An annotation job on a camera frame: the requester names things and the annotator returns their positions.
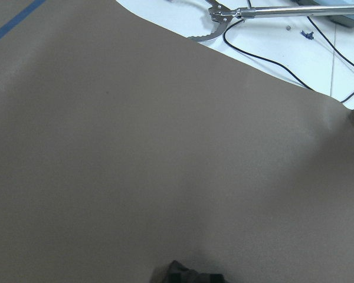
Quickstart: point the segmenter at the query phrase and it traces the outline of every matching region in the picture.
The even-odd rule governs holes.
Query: white floor
[[[207,11],[210,4],[204,0],[117,1],[138,16],[184,37],[209,34],[215,28],[216,23],[211,21]],[[247,6],[245,0],[219,1],[232,9]],[[252,0],[252,4],[294,5],[289,0]],[[316,17],[313,20],[336,48],[354,62],[354,29],[341,27],[326,18]],[[286,30],[288,25],[291,26],[289,31]],[[314,40],[300,35],[302,30],[313,31]],[[251,19],[233,28],[228,38],[241,49],[286,65],[311,88],[339,101],[354,91],[354,68],[334,54],[306,17]],[[282,80],[296,83],[280,67],[248,58],[227,47],[221,37],[202,44]],[[353,109],[354,97],[345,106]]]

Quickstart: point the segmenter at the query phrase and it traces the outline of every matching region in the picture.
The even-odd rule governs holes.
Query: brown surface
[[[0,41],[0,282],[148,282],[173,259],[354,282],[348,114],[113,1],[47,1]]]

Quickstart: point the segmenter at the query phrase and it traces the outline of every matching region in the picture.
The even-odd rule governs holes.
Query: light blue object
[[[328,6],[328,5],[354,5],[354,0],[314,0],[316,3]],[[354,15],[347,15],[350,19],[354,19]]]

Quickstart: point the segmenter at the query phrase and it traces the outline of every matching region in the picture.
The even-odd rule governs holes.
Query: black cable
[[[292,71],[290,71],[290,69],[288,69],[286,66],[282,65],[281,63],[279,62],[276,62],[276,61],[273,61],[273,60],[270,60],[268,58],[264,58],[264,57],[261,57],[261,56],[258,56],[258,55],[255,55],[255,54],[252,54],[252,53],[249,53],[249,52],[246,52],[244,50],[241,50],[240,48],[232,45],[231,43],[228,42],[227,38],[226,38],[226,34],[227,32],[233,28],[234,26],[238,25],[239,23],[241,22],[244,22],[243,19],[237,21],[236,23],[232,24],[229,28],[227,28],[227,30],[223,33],[223,40],[224,42],[230,46],[231,48],[245,54],[245,55],[248,55],[248,56],[251,56],[251,57],[254,57],[254,58],[258,58],[258,59],[261,59],[261,60],[264,60],[264,61],[267,61],[267,62],[270,62],[270,63],[273,63],[275,65],[278,65],[279,67],[285,69],[287,72],[289,72],[290,75],[292,75],[298,82],[300,82],[303,86],[305,86],[306,88],[308,88],[309,90],[313,90],[312,88],[310,88],[307,84],[305,84],[301,79],[299,79]]]
[[[344,100],[342,100],[341,101],[341,103],[345,103],[345,102],[347,102],[350,98],[352,98],[354,96],[354,92],[351,94],[351,95],[349,95],[348,97],[346,97]]]
[[[317,29],[317,31],[322,35],[322,37],[328,42],[328,44],[333,48],[334,51],[337,52],[338,55],[341,56],[342,59],[344,59],[346,62],[348,62],[351,66],[354,67],[354,63],[351,62],[349,59],[347,59],[338,49],[330,42],[330,40],[325,36],[325,34],[319,29],[319,27],[311,20],[310,17],[307,17],[308,20],[311,22],[311,24]]]

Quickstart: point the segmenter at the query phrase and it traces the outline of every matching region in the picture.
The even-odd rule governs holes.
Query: blue stripe
[[[35,0],[20,13],[18,13],[13,19],[7,22],[0,28],[0,39],[11,31],[16,25],[22,22],[28,15],[30,15],[35,9],[41,6],[46,0]]]

